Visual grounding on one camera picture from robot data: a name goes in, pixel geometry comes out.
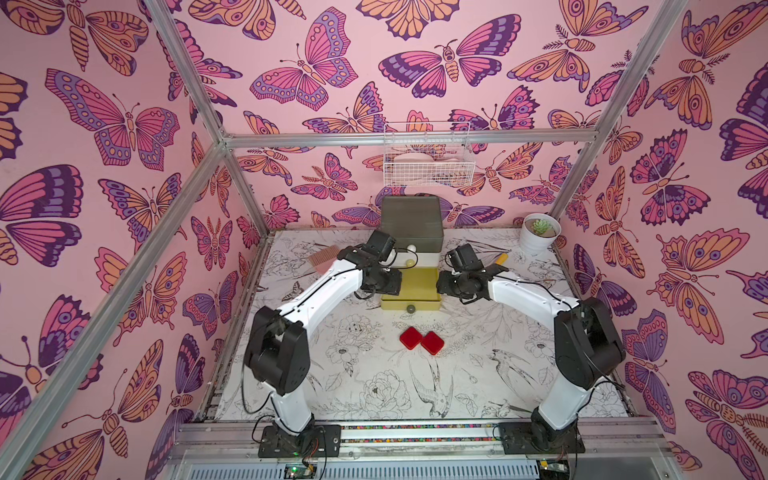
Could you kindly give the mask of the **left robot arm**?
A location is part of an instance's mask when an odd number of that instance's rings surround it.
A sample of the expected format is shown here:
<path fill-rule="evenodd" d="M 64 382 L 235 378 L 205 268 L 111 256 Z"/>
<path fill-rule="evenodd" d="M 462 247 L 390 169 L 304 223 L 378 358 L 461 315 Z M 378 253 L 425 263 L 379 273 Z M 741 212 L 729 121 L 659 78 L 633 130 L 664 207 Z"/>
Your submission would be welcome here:
<path fill-rule="evenodd" d="M 287 435 L 298 437 L 313 423 L 303 393 L 311 366 L 310 337 L 347 297 L 360 292 L 400 292 L 402 272 L 390 265 L 395 244 L 392 236 L 376 230 L 367 242 L 342 249 L 303 293 L 279 307 L 263 306 L 253 314 L 243 369 L 266 386 L 275 424 Z"/>

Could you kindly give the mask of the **three-tier drawer cabinet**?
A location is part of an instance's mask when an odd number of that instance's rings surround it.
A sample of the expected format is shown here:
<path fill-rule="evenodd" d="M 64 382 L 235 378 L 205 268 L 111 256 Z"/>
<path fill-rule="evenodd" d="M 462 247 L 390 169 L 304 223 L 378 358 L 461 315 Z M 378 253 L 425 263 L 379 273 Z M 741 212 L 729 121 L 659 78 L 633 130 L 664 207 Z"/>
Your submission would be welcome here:
<path fill-rule="evenodd" d="M 382 202 L 380 230 L 395 239 L 387 262 L 402 274 L 398 294 L 383 294 L 381 308 L 413 314 L 437 311 L 444 231 L 436 196 L 388 196 Z"/>

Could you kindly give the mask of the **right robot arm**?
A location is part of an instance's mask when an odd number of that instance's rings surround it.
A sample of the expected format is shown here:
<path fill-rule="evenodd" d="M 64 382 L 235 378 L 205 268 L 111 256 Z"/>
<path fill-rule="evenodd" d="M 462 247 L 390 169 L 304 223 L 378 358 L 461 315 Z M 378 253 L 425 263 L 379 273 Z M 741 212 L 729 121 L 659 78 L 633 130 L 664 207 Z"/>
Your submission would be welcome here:
<path fill-rule="evenodd" d="M 578 451 L 577 425 L 594 390 L 615 385 L 611 373 L 626 359 L 609 306 L 590 297 L 558 296 L 545 285 L 512 276 L 503 265 L 484 265 L 469 244 L 445 255 L 436 289 L 464 305 L 479 300 L 506 305 L 537 321 L 554 336 L 558 374 L 547 397 L 536 407 L 524 431 L 527 450 Z"/>

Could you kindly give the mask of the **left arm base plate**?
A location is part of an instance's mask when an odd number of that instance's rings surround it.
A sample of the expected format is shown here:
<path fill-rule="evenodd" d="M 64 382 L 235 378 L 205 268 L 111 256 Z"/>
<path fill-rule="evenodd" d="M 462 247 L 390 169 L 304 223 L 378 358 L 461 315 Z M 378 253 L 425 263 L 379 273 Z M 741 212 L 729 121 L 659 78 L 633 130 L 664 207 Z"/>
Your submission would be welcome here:
<path fill-rule="evenodd" d="M 310 453 L 335 458 L 339 456 L 342 428 L 337 424 L 315 425 L 293 435 L 276 423 L 263 429 L 259 440 L 260 458 L 308 457 Z"/>

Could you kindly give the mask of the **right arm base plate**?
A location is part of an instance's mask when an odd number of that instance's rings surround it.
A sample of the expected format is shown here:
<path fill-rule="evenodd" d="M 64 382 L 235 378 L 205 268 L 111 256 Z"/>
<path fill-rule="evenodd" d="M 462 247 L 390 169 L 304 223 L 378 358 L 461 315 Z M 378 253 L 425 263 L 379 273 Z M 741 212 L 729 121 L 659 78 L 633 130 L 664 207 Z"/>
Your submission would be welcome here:
<path fill-rule="evenodd" d="M 504 422 L 498 425 L 498 435 L 507 455 L 557 456 L 586 451 L 576 422 L 562 430 L 553 430 L 546 422 Z"/>

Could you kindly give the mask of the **red brooch box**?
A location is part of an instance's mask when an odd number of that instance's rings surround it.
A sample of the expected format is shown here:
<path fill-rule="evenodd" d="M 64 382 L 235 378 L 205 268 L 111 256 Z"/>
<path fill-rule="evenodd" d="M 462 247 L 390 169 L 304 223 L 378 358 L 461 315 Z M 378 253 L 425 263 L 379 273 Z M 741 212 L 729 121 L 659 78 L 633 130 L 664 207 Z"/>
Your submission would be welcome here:
<path fill-rule="evenodd" d="M 414 327 L 406 328 L 399 336 L 400 343 L 407 349 L 413 350 L 422 342 L 422 334 Z"/>
<path fill-rule="evenodd" d="M 429 331 L 421 339 L 421 346 L 432 356 L 437 356 L 444 348 L 445 341 L 434 331 Z"/>

